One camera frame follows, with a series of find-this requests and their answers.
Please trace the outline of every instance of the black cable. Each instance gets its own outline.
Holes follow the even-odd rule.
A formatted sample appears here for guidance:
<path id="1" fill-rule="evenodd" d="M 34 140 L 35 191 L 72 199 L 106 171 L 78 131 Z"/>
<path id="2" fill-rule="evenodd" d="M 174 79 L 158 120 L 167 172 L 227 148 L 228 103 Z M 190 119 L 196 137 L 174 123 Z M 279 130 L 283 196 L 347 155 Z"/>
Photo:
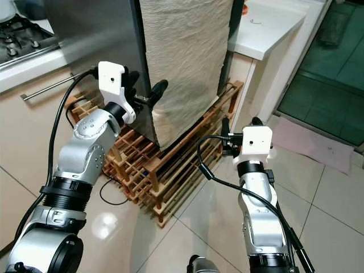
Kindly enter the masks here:
<path id="1" fill-rule="evenodd" d="M 87 75 L 93 75 L 95 78 L 98 77 L 98 73 L 97 73 L 97 67 L 90 69 L 84 73 L 82 73 L 80 76 L 78 76 L 78 78 L 75 79 L 75 81 L 70 85 L 70 87 L 67 89 L 65 95 L 63 96 L 60 105 L 58 106 L 58 110 L 56 113 L 56 118 L 55 121 L 53 123 L 53 128 L 52 128 L 52 132 L 51 132 L 51 137 L 49 139 L 49 147 L 48 147 L 48 172 L 47 172 L 47 181 L 45 183 L 46 186 L 49 186 L 51 180 L 52 180 L 52 176 L 53 176 L 53 151 L 54 151 L 54 145 L 55 145 L 55 138 L 56 138 L 56 133 L 57 133 L 57 128 L 58 128 L 58 124 L 59 124 L 59 120 L 61 118 L 61 114 L 62 114 L 62 110 L 63 107 L 66 103 L 66 100 L 68 98 L 68 96 L 70 95 L 70 93 L 72 92 L 73 88 L 75 88 L 75 86 L 83 79 L 85 78 Z M 16 229 L 16 233 L 15 233 L 15 238 L 14 240 L 17 241 L 20 234 L 22 233 L 22 230 L 24 228 L 24 225 L 26 224 L 29 216 L 31 215 L 31 213 L 33 212 L 33 210 L 35 209 L 36 206 L 38 206 L 38 204 L 42 201 L 42 199 L 44 198 L 45 194 L 41 193 L 38 198 L 33 202 L 33 204 L 31 204 L 31 206 L 28 208 L 28 210 L 25 212 L 23 218 L 21 219 L 18 228 Z"/>
<path id="2" fill-rule="evenodd" d="M 108 184 L 108 183 L 110 183 L 111 181 L 117 181 L 117 180 L 115 180 L 115 179 L 113 179 L 113 178 L 110 178 L 102 187 L 101 187 L 101 189 L 100 189 L 100 191 L 99 191 L 99 195 L 100 195 L 100 198 L 105 202 L 105 203 L 107 203 L 107 204 L 109 204 L 109 205 L 113 205 L 113 206 L 119 206 L 119 205 L 122 205 L 122 204 L 125 204 L 127 201 L 128 201 L 128 198 L 125 200 L 125 201 L 122 201 L 122 202 L 120 202 L 120 203 L 112 203 L 112 202 L 109 202 L 108 200 L 106 200 L 103 196 L 102 196 L 102 190 L 105 188 L 105 186 Z"/>
<path id="3" fill-rule="evenodd" d="M 201 171 L 206 175 L 206 177 L 210 180 L 214 180 L 222 185 L 225 185 L 227 187 L 233 188 L 233 189 L 237 189 L 238 191 L 241 191 L 242 193 L 249 195 L 251 197 L 254 197 L 255 199 L 257 199 L 258 201 L 260 201 L 261 203 L 263 203 L 270 211 L 272 211 L 279 219 L 279 221 L 282 224 L 282 228 L 284 230 L 284 233 L 286 234 L 286 237 L 290 238 L 293 240 L 293 233 L 291 230 L 291 227 L 289 226 L 288 222 L 286 221 L 286 219 L 284 218 L 283 214 L 281 211 L 279 211 L 278 209 L 276 209 L 270 202 L 268 202 L 266 199 L 264 199 L 263 197 L 261 197 L 260 195 L 248 190 L 248 189 L 244 189 L 240 186 L 234 185 L 232 183 L 228 183 L 226 181 L 223 181 L 219 178 L 214 177 L 214 175 L 212 174 L 211 170 L 209 169 L 209 167 L 202 161 L 202 157 L 201 157 L 201 144 L 210 138 L 214 138 L 214 139 L 220 139 L 220 140 L 229 140 L 228 137 L 224 137 L 224 136 L 219 136 L 219 135 L 207 135 L 204 136 L 203 138 L 201 138 L 197 144 L 197 157 L 198 157 L 198 162 L 200 164 L 200 169 Z"/>
<path id="4" fill-rule="evenodd" d="M 103 170 L 101 170 L 101 171 L 102 171 L 102 174 L 103 174 L 103 175 L 105 175 L 108 179 L 112 179 L 112 180 L 114 180 L 115 182 L 117 182 L 117 183 L 119 183 L 119 184 L 120 184 L 119 180 L 117 180 L 116 178 L 114 178 L 114 177 L 112 177 L 112 176 L 110 176 L 110 175 L 106 174 L 106 172 L 104 172 Z"/>
<path id="5" fill-rule="evenodd" d="M 76 104 L 78 103 L 79 101 L 82 101 L 84 100 L 85 98 L 78 98 L 77 100 L 73 101 L 71 104 L 68 105 L 67 109 L 66 109 L 66 113 L 65 113 L 65 116 L 66 116 L 66 119 L 68 121 L 68 123 L 70 124 L 70 126 L 72 127 L 72 129 L 74 128 L 73 127 L 73 124 L 71 122 L 71 120 L 69 119 L 68 117 L 68 112 L 70 111 L 70 109 Z"/>
<path id="6" fill-rule="evenodd" d="M 277 207 L 277 210 L 280 214 L 283 214 L 282 213 L 282 210 L 280 209 L 280 206 L 279 206 L 279 203 L 278 203 L 278 200 L 277 200 L 277 204 L 276 204 L 276 207 Z M 294 255 L 293 255 L 293 249 L 292 249 L 292 242 L 291 242 L 291 239 L 289 236 L 286 236 L 286 243 L 287 243 L 287 248 L 288 248 L 288 255 L 289 255 L 289 259 L 291 261 L 291 266 L 292 267 L 295 267 L 296 266 L 296 263 L 295 263 L 295 258 L 294 258 Z"/>

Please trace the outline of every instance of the cabinet handle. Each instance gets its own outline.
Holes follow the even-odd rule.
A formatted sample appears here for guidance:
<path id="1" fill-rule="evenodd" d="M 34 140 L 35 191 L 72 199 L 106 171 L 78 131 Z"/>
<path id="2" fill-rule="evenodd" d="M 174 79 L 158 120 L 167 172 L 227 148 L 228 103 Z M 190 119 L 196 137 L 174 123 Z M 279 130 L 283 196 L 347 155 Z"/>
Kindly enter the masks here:
<path id="1" fill-rule="evenodd" d="M 65 82 L 67 82 L 67 81 L 73 80 L 74 78 L 78 77 L 80 74 L 82 74 L 82 73 L 78 73 L 78 74 L 76 74 L 76 75 L 74 75 L 72 77 L 65 78 L 64 80 L 56 82 L 55 84 L 52 84 L 52 85 L 50 85 L 50 86 L 48 86 L 46 88 L 43 88 L 42 90 L 39 90 L 38 92 L 30 94 L 29 96 L 27 94 L 22 94 L 22 95 L 20 95 L 20 97 L 23 99 L 23 101 L 27 101 L 27 100 L 29 100 L 31 98 L 34 98 L 34 97 L 36 97 L 36 96 L 38 96 L 38 95 L 40 95 L 40 94 L 42 94 L 42 93 L 44 93 L 46 91 L 58 86 L 58 85 L 61 85 L 61 84 L 65 83 Z"/>

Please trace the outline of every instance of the power cord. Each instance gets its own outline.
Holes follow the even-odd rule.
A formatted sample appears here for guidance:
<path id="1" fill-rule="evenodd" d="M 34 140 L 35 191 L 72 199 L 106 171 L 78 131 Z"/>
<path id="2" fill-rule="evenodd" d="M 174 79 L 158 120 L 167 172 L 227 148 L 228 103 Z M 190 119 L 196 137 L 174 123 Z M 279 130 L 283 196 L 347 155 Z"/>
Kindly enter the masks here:
<path id="1" fill-rule="evenodd" d="M 54 145 L 55 145 L 55 138 L 56 138 L 56 133 L 57 133 L 57 128 L 58 128 L 58 124 L 59 124 L 59 120 L 62 114 L 62 110 L 63 107 L 66 103 L 66 100 L 68 98 L 68 96 L 70 95 L 70 93 L 72 92 L 73 88 L 75 88 L 75 86 L 86 76 L 88 75 L 93 75 L 95 78 L 98 78 L 98 69 L 97 67 L 90 69 L 82 74 L 80 74 L 78 76 L 78 78 L 75 79 L 75 81 L 70 85 L 70 87 L 67 89 L 65 95 L 63 96 L 60 105 L 58 106 L 58 110 L 56 113 L 56 118 L 55 121 L 53 123 L 53 128 L 52 128 L 52 132 L 51 132 L 51 137 L 49 139 L 49 148 L 48 148 L 48 172 L 47 172 L 47 181 L 46 181 L 46 186 L 48 186 L 52 180 L 52 176 L 53 176 L 53 151 L 54 151 Z M 31 204 L 31 206 L 28 208 L 28 210 L 25 212 L 23 218 L 21 219 L 18 228 L 16 229 L 16 233 L 15 233 L 15 238 L 14 240 L 17 241 L 20 234 L 22 233 L 22 230 L 24 228 L 24 225 L 26 224 L 29 216 L 31 215 L 31 213 L 33 212 L 33 210 L 35 209 L 36 206 L 38 206 L 38 204 L 42 201 L 42 199 L 44 198 L 45 194 L 41 193 L 37 199 L 33 202 L 33 204 Z"/>
<path id="2" fill-rule="evenodd" d="M 271 212 L 273 212 L 279 219 L 282 228 L 284 230 L 284 233 L 286 235 L 286 238 L 289 238 L 290 243 L 292 243 L 292 245 L 294 246 L 297 256 L 299 257 L 305 272 L 314 272 L 314 268 L 303 248 L 303 245 L 301 244 L 301 242 L 299 241 L 296 233 L 294 232 L 293 228 L 291 228 L 287 222 L 287 220 L 284 218 L 282 211 L 280 209 L 276 209 L 270 202 L 268 202 L 266 199 L 264 199 L 262 196 L 248 190 L 248 189 L 244 189 L 240 186 L 234 185 L 232 183 L 228 183 L 226 181 L 223 181 L 219 178 L 216 178 L 214 176 L 214 174 L 212 173 L 212 171 L 209 169 L 209 167 L 202 161 L 202 156 L 201 156 L 201 145 L 203 142 L 205 142 L 207 139 L 219 139 L 219 140 L 226 140 L 226 141 L 230 141 L 229 137 L 225 137 L 225 136 L 220 136 L 220 135 L 207 135 L 202 137 L 198 144 L 197 144 L 197 157 L 198 157 L 198 162 L 199 162 L 199 168 L 201 170 L 201 172 L 206 176 L 206 178 L 208 180 L 214 180 L 222 185 L 225 185 L 229 188 L 233 188 L 236 189 L 238 191 L 241 191 L 242 193 L 244 193 L 245 195 L 251 196 L 255 199 L 257 199 L 258 201 L 260 201 L 261 203 L 263 203 L 267 209 L 269 209 Z M 290 261 L 291 266 L 294 265 L 294 262 L 291 260 Z"/>
<path id="3" fill-rule="evenodd" d="M 71 120 L 69 119 L 68 117 L 68 112 L 71 110 L 72 107 L 74 107 L 74 105 L 82 100 L 84 100 L 85 98 L 78 98 L 77 100 L 73 101 L 71 104 L 68 105 L 67 109 L 66 109 L 66 113 L 65 113 L 65 116 L 66 116 L 66 119 L 69 123 L 69 125 L 72 127 L 72 129 L 74 128 Z"/>
<path id="4" fill-rule="evenodd" d="M 116 181 L 119 183 L 119 181 L 115 180 L 114 178 L 110 178 L 100 189 L 99 191 L 99 195 L 100 195 L 100 198 L 102 201 L 104 201 L 105 203 L 109 204 L 109 205 L 112 205 L 112 206 L 119 206 L 119 205 L 122 205 L 122 204 L 125 204 L 127 201 L 128 201 L 128 198 L 125 200 L 125 201 L 122 201 L 120 203 L 112 203 L 108 200 L 106 200 L 103 196 L 102 196 L 102 190 L 105 188 L 106 185 L 108 185 L 111 181 Z"/>
<path id="5" fill-rule="evenodd" d="M 76 103 L 78 103 L 78 102 L 80 102 L 80 101 L 82 101 L 82 100 L 84 100 L 85 98 L 78 98 L 78 99 L 76 99 L 75 101 L 73 101 L 71 104 L 69 104 L 68 105 L 68 107 L 67 107 L 67 109 L 66 109 L 66 112 L 65 112 L 65 116 L 66 116 L 66 119 L 67 119 L 67 121 L 68 121 L 68 123 L 70 124 L 70 126 L 72 127 L 72 128 L 74 128 L 74 125 L 73 125 L 73 123 L 71 122 L 71 120 L 69 119 L 69 117 L 68 117 L 68 112 L 71 110 L 71 108 L 76 104 Z M 118 206 L 118 205 L 122 205 L 122 204 L 125 204 L 127 201 L 128 201 L 128 199 L 126 199 L 125 201 L 122 201 L 122 202 L 120 202 L 120 203 L 112 203 L 112 202 L 110 202 L 110 201 L 108 201 L 108 200 L 106 200 L 103 196 L 102 196 L 102 190 L 106 187 L 106 185 L 108 184 L 108 183 L 110 183 L 111 181 L 115 181 L 115 182 L 117 182 L 117 183 L 119 183 L 120 184 L 120 182 L 117 180 L 117 179 L 115 179 L 114 177 L 111 177 L 111 176 L 109 176 L 109 175 L 107 175 L 103 170 L 102 170 L 102 173 L 103 173 L 103 175 L 105 175 L 107 178 L 109 178 L 110 180 L 109 181 L 107 181 L 102 187 L 101 187 L 101 189 L 100 189 L 100 191 L 99 191 L 99 195 L 100 195 L 100 198 L 101 198 L 101 200 L 102 201 L 104 201 L 105 203 L 107 203 L 107 204 L 109 204 L 109 205 L 113 205 L 113 206 Z"/>

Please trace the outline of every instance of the door mat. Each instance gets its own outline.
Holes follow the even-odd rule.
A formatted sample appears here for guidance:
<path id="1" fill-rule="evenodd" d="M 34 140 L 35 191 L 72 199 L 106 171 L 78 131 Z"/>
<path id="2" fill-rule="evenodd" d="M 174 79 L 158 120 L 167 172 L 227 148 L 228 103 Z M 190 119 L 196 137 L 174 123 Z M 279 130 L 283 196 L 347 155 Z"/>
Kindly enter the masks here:
<path id="1" fill-rule="evenodd" d="M 285 118 L 279 119 L 272 142 L 350 175 L 352 146 L 326 138 Z"/>

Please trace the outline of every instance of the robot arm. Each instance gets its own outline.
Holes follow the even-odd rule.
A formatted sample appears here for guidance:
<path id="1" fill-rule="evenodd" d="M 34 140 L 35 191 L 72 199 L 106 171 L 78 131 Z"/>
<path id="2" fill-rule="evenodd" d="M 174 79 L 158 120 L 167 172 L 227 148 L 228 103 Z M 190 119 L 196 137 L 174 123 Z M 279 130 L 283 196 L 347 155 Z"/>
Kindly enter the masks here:
<path id="1" fill-rule="evenodd" d="M 122 125 L 135 121 L 140 104 L 153 107 L 168 86 L 163 80 L 150 98 L 135 98 L 138 75 L 107 61 L 98 64 L 98 78 L 106 106 L 74 127 L 71 141 L 60 151 L 51 183 L 40 190 L 45 194 L 43 205 L 35 208 L 11 251 L 7 272 L 76 272 L 83 252 L 77 233 L 86 224 L 84 210 L 105 156 Z"/>
<path id="2" fill-rule="evenodd" d="M 314 269 L 297 235 L 280 211 L 271 170 L 265 170 L 272 139 L 272 131 L 263 126 L 259 118 L 253 118 L 252 125 L 242 133 L 229 132 L 229 120 L 222 121 L 222 136 L 205 136 L 198 144 L 200 153 L 202 141 L 207 138 L 222 139 L 223 155 L 233 156 L 233 166 L 238 171 L 239 186 L 214 177 L 208 167 L 200 161 L 200 170 L 218 183 L 239 190 L 238 203 L 243 213 L 243 236 L 252 273 L 298 273 L 294 264 L 292 246 L 303 265 L 305 272 Z M 191 273 L 206 265 L 202 257 L 194 257 L 188 266 Z M 208 272 L 218 272 L 208 263 Z"/>

